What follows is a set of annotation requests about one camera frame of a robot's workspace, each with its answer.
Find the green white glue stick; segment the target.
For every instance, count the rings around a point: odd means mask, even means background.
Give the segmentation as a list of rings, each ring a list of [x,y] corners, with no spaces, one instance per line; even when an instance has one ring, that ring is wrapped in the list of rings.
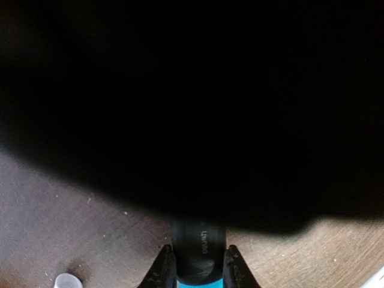
[[[83,288],[83,284],[73,274],[61,273],[55,279],[54,288]]]

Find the blue black highlighter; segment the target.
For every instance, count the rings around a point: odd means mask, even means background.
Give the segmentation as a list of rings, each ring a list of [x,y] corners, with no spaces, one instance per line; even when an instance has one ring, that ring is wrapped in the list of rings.
[[[204,221],[171,222],[177,287],[223,287],[226,228]]]

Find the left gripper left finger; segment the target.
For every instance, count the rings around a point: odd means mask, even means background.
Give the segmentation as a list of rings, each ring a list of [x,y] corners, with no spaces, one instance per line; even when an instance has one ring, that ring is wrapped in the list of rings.
[[[176,287],[176,260],[169,244],[164,245],[138,288]]]

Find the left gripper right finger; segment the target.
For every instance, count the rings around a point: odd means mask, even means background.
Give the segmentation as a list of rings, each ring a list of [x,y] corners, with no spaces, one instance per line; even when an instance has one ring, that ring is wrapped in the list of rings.
[[[226,288],[261,288],[235,245],[225,251],[223,279]]]

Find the black student bag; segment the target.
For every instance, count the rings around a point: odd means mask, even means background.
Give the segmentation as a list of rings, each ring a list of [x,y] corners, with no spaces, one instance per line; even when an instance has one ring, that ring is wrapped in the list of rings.
[[[291,234],[383,219],[382,1],[2,1],[1,150]]]

